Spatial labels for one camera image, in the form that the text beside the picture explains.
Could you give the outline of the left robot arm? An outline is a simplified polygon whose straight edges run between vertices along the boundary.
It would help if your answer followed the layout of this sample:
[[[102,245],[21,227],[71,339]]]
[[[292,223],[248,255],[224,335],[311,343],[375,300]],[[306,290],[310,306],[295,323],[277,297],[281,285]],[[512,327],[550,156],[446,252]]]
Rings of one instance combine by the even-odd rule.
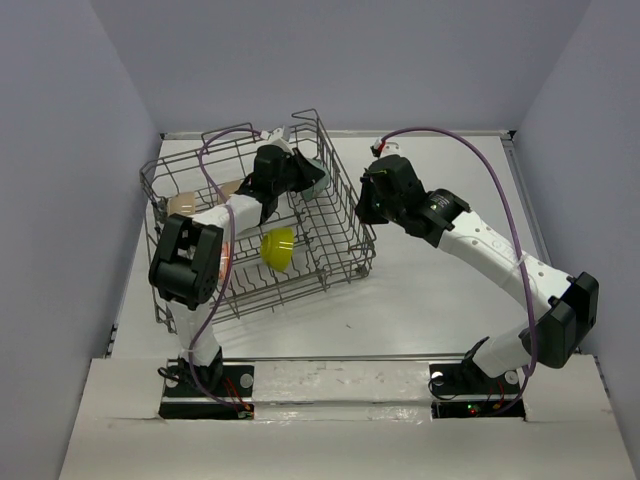
[[[162,372],[195,392],[215,392],[223,377],[222,347],[211,325],[230,283],[236,236],[264,224],[281,196],[313,198],[326,188],[328,173],[298,149],[267,144],[257,149],[253,171],[219,203],[192,216],[174,213],[162,230],[150,264],[149,282],[173,317],[182,353],[177,367]]]

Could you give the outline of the white bowl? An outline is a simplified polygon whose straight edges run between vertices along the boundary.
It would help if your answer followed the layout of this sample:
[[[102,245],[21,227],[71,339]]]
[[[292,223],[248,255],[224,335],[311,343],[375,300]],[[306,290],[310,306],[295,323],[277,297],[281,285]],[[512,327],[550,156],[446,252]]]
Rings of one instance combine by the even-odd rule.
[[[192,216],[196,213],[196,199],[193,191],[179,193],[167,201],[167,215]]]
[[[222,193],[222,203],[224,203],[232,194],[234,194],[242,185],[243,181],[241,179],[234,180],[230,182],[226,182],[219,185],[219,190]]]

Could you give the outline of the yellow-green plastic bowl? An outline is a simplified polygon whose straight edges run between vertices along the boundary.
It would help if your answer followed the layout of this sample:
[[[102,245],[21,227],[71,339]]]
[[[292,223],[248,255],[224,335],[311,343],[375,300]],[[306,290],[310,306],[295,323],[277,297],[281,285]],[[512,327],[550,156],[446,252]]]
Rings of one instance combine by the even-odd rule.
[[[263,262],[277,272],[284,272],[291,263],[295,243],[290,227],[268,231],[261,242],[260,256]]]

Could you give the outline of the celadon green bowl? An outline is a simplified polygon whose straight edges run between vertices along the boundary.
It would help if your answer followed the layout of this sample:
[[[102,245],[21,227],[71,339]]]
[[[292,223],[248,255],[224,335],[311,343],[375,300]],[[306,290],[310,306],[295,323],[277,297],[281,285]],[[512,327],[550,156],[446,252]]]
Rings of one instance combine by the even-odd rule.
[[[324,165],[322,161],[318,159],[309,159],[308,162],[316,170],[320,171],[322,173],[322,176],[311,187],[301,192],[302,198],[306,202],[310,202],[313,199],[318,198],[326,190],[330,181],[330,176],[329,176],[327,167]]]

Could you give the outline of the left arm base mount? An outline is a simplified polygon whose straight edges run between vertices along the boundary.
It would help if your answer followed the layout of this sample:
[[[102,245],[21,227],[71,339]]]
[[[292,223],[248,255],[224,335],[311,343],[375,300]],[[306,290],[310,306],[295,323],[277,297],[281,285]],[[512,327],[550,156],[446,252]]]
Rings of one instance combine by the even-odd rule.
[[[165,420],[252,420],[255,367],[225,363],[215,386],[199,376],[203,391],[183,359],[170,360],[157,369],[163,379],[159,416]]]

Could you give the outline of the orange patterned bowl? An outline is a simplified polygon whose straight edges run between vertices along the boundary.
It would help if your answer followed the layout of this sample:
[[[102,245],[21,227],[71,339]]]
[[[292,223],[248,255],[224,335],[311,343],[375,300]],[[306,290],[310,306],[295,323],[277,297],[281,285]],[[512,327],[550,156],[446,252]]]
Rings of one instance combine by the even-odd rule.
[[[219,263],[219,280],[223,281],[229,270],[230,262],[230,245],[224,242],[221,247],[220,263]]]

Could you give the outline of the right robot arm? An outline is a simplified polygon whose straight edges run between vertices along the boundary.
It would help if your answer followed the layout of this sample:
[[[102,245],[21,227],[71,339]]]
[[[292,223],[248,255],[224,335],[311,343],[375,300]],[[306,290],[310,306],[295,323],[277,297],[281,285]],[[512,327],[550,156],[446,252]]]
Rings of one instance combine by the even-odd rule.
[[[592,275],[573,277],[517,253],[460,197],[425,191],[405,157],[381,157],[366,169],[356,214],[369,225],[395,223],[467,263],[532,313],[533,326],[485,337],[465,354],[460,379],[470,391],[531,362],[563,368],[596,323],[599,283]]]

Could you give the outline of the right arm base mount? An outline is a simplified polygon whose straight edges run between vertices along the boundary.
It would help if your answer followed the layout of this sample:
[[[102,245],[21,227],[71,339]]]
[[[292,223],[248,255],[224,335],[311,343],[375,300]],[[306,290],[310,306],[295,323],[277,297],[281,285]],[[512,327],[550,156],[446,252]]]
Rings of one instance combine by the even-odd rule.
[[[431,414],[436,420],[472,418],[526,419],[524,402],[518,399],[521,382],[516,371],[497,378],[481,374],[467,379],[460,363],[431,363],[427,387],[432,397]]]

